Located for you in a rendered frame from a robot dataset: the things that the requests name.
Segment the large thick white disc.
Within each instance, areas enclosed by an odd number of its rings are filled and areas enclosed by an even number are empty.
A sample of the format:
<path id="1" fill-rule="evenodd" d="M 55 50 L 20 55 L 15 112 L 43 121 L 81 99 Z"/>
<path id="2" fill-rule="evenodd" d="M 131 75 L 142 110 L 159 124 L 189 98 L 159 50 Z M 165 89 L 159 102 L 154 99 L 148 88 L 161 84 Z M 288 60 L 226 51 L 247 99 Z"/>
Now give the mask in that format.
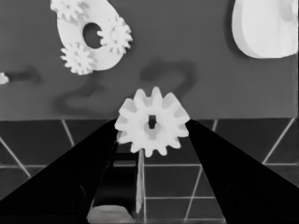
<path id="1" fill-rule="evenodd" d="M 235 0 L 232 32 L 238 48 L 256 59 L 298 52 L 299 0 Z"/>

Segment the white round carrier with pins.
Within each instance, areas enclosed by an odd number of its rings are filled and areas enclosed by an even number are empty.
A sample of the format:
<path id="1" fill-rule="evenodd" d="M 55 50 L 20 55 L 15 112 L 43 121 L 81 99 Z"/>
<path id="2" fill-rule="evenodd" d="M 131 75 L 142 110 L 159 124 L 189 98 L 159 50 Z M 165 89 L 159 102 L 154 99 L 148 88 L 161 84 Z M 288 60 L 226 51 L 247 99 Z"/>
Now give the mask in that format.
<path id="1" fill-rule="evenodd" d="M 104 71 L 114 67 L 123 57 L 123 55 L 112 53 L 107 47 L 93 49 L 89 47 L 83 38 L 83 29 L 89 23 L 99 26 L 100 30 L 107 24 L 109 19 L 120 17 L 117 10 L 108 2 L 108 0 L 84 0 L 86 4 L 87 19 L 78 22 L 67 22 L 57 19 L 57 30 L 63 46 L 71 42 L 79 42 L 85 45 L 96 60 L 93 71 Z"/>

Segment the medium white toothed gear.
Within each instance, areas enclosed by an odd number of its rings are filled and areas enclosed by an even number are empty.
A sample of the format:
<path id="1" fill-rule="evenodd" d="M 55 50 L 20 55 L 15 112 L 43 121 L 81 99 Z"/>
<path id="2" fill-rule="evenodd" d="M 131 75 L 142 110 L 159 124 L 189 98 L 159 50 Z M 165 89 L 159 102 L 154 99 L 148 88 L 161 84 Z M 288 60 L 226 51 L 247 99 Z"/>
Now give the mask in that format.
<path id="1" fill-rule="evenodd" d="M 150 96 L 138 89 L 133 99 L 126 98 L 114 127 L 121 133 L 119 144 L 131 143 L 132 153 L 143 149 L 150 158 L 155 150 L 166 156 L 167 147 L 181 148 L 179 138 L 189 136 L 186 123 L 190 119 L 173 92 L 163 96 L 154 87 Z"/>

